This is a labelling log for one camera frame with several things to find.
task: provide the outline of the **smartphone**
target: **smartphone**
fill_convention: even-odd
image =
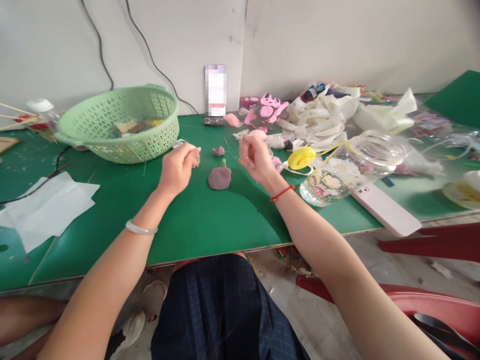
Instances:
[[[205,65],[205,109],[208,116],[222,117],[227,113],[227,67]]]

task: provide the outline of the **person's left hand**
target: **person's left hand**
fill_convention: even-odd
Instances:
[[[200,150],[200,147],[185,142],[165,155],[158,189],[173,198],[185,190],[192,175],[192,168],[199,166]]]

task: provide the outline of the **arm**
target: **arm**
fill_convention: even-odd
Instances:
[[[257,138],[242,139],[239,161],[270,196],[289,186]],[[293,243],[327,287],[366,359],[448,359],[384,293],[332,225],[294,191],[284,193],[275,204]]]
[[[132,223],[156,228],[169,204],[190,180],[200,148],[183,144],[163,157],[158,188],[133,218]],[[124,229],[82,280],[39,359],[103,360],[115,320],[140,279],[153,235]]]

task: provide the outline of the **white wall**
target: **white wall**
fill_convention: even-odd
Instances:
[[[248,0],[242,96],[334,81],[436,92],[480,71],[478,0]]]
[[[85,0],[103,40],[115,87],[154,83],[173,90],[151,65],[125,0]],[[133,19],[158,67],[181,98],[203,113],[204,66],[227,66],[227,110],[238,109],[246,0],[130,0]],[[32,98],[65,109],[109,89],[97,36],[80,0],[0,1],[0,103],[26,109]],[[180,104],[180,114],[193,111]],[[0,114],[14,115],[0,107]],[[0,120],[0,126],[9,124]]]

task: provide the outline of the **red string bracelet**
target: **red string bracelet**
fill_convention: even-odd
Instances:
[[[292,189],[292,190],[295,189],[295,185],[291,185],[291,186],[287,187],[285,190],[283,190],[283,191],[282,191],[281,193],[279,193],[277,196],[272,197],[272,198],[270,199],[270,201],[271,201],[272,203],[276,202],[278,197],[280,197],[281,195],[285,194],[285,193],[286,193],[288,190],[290,190],[290,189]]]

